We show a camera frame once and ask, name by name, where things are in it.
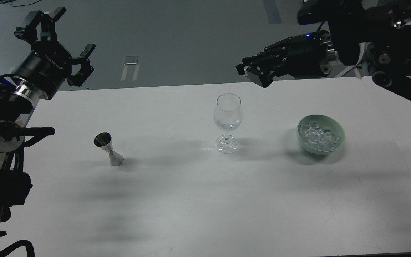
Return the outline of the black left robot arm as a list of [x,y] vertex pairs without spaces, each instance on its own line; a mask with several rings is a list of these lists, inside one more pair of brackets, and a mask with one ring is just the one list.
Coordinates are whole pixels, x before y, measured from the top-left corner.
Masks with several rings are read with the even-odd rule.
[[[0,75],[0,153],[5,155],[0,167],[0,225],[10,219],[12,206],[24,205],[32,189],[30,176],[24,172],[25,148],[55,134],[52,127],[23,127],[16,119],[33,112],[36,100],[52,99],[65,81],[72,87],[82,86],[94,70],[89,60],[94,44],[72,57],[57,39],[56,22],[65,12],[65,7],[58,7],[51,13],[28,13],[14,34],[31,50],[13,72]],[[20,247],[25,247],[28,257],[35,256],[33,244],[19,240],[0,250],[0,257]]]

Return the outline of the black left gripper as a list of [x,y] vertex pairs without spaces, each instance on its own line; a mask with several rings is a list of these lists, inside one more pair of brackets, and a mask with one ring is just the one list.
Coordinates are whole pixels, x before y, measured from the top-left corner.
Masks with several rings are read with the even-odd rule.
[[[54,97],[65,80],[71,87],[81,87],[94,71],[89,57],[95,44],[87,44],[79,57],[72,58],[57,40],[56,22],[66,11],[65,7],[57,7],[49,13],[31,11],[14,32],[17,39],[31,46],[31,51],[13,69],[12,77],[16,82],[25,80],[36,86],[46,100]],[[72,74],[73,65],[80,66],[75,74]]]

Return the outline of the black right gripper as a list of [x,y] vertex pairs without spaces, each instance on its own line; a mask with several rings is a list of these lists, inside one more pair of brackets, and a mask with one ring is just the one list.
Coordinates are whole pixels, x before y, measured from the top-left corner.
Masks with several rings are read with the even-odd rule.
[[265,47],[255,56],[243,58],[235,68],[239,75],[245,74],[251,82],[262,88],[269,87],[275,77],[284,75],[295,79],[327,77],[328,43],[323,35],[329,36],[329,33],[310,32],[290,36]]

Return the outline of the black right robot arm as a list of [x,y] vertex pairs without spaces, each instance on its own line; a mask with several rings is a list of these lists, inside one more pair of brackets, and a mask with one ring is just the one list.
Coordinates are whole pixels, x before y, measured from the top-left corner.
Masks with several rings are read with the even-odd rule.
[[300,25],[329,29],[290,36],[236,65],[238,74],[267,88],[275,77],[328,77],[333,65],[367,62],[372,81],[411,101],[411,1],[392,0],[365,9],[360,0],[306,0]]

